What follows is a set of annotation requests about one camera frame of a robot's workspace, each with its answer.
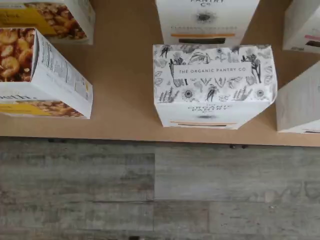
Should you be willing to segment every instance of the cardboard box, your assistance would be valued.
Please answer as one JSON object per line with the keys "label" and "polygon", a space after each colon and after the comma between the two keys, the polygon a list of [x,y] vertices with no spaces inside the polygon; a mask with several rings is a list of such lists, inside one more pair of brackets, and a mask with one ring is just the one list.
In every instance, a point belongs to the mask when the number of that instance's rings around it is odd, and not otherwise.
{"label": "cardboard box", "polygon": [[155,45],[153,70],[164,127],[238,129],[277,96],[269,45]]}
{"label": "cardboard box", "polygon": [[0,113],[89,119],[92,85],[35,28],[0,29]]}
{"label": "cardboard box", "polygon": [[156,0],[164,44],[241,44],[260,0]]}
{"label": "cardboard box", "polygon": [[284,50],[320,53],[320,1],[293,0],[285,12]]}
{"label": "cardboard box", "polygon": [[0,0],[0,28],[36,28],[53,43],[93,44],[89,0]]}
{"label": "cardboard box", "polygon": [[280,133],[320,134],[320,62],[279,90],[276,100]]}

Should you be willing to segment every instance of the packaging design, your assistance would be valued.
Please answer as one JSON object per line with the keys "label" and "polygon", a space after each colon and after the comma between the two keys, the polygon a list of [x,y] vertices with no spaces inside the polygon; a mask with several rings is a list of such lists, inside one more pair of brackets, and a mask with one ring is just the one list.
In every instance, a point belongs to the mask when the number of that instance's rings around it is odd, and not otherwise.
{"label": "packaging design", "polygon": [[260,0],[156,0],[164,44],[241,44]]}
{"label": "packaging design", "polygon": [[93,44],[89,0],[0,0],[0,28],[36,28],[54,43]]}
{"label": "packaging design", "polygon": [[277,96],[269,45],[154,45],[154,104],[164,127],[238,129]]}
{"label": "packaging design", "polygon": [[320,53],[320,1],[293,0],[285,12],[284,50]]}
{"label": "packaging design", "polygon": [[276,100],[280,133],[320,134],[320,62],[279,90]]}
{"label": "packaging design", "polygon": [[92,85],[35,28],[0,29],[0,113],[89,119]]}

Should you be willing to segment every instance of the white floral box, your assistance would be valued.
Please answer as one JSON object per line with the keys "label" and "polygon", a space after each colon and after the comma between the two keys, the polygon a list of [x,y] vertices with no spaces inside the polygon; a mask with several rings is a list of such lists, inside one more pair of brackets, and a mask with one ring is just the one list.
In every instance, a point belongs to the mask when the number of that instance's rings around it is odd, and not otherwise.
{"label": "white floral box", "polygon": [[238,129],[277,96],[269,45],[154,45],[153,72],[164,127]]}
{"label": "white floral box", "polygon": [[164,44],[240,45],[260,0],[156,0]]}

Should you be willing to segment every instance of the box lid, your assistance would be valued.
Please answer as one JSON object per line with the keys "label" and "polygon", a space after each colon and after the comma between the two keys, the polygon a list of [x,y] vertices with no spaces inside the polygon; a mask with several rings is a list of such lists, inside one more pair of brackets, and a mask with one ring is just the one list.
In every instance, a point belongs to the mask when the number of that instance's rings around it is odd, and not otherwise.
{"label": "box lid", "polygon": [[154,45],[153,75],[155,104],[271,104],[278,89],[270,45]]}

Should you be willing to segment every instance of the floor plank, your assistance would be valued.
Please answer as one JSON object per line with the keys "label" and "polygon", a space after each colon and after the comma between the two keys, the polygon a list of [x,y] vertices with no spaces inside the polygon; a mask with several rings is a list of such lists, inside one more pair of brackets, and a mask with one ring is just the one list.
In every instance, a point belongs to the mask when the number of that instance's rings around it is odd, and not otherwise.
{"label": "floor plank", "polygon": [[0,153],[0,202],[154,199],[154,154]]}
{"label": "floor plank", "polygon": [[210,232],[319,237],[318,204],[212,202]]}
{"label": "floor plank", "polygon": [[209,203],[163,201],[154,203],[154,230],[162,232],[209,232]]}
{"label": "floor plank", "polygon": [[158,147],[155,199],[320,203],[320,148]]}
{"label": "floor plank", "polygon": [[0,205],[0,229],[153,230],[148,203]]}

